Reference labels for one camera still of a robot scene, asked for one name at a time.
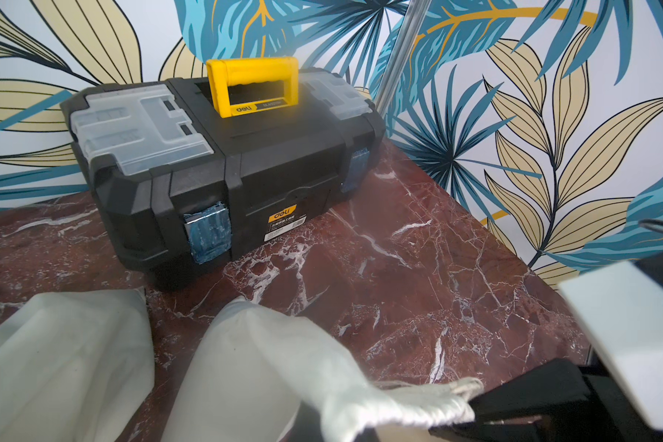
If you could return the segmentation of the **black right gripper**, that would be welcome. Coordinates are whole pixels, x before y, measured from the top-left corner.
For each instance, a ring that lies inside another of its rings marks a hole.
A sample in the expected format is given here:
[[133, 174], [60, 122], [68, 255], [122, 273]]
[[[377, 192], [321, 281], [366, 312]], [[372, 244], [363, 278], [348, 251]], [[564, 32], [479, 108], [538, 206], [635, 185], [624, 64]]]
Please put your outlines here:
[[[663, 252], [632, 263], [663, 286]], [[587, 380], [614, 430], [611, 439], [663, 441], [663, 430], [645, 423], [594, 348], [590, 362], [600, 364], [600, 375]], [[433, 427], [429, 433], [449, 441], [589, 441], [590, 396], [579, 367], [554, 359], [472, 399], [471, 423]]]

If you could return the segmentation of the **cream cloth drawstring bag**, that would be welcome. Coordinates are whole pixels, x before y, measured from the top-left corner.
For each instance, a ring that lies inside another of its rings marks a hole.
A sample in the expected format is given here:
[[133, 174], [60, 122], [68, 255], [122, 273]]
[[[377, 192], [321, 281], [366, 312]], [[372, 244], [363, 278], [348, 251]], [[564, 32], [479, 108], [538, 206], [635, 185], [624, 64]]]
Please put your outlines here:
[[355, 441], [379, 427], [470, 423], [477, 378], [411, 385], [370, 381], [353, 355], [307, 318], [243, 297], [200, 342], [163, 433], [165, 441], [279, 441], [309, 407], [323, 441]]

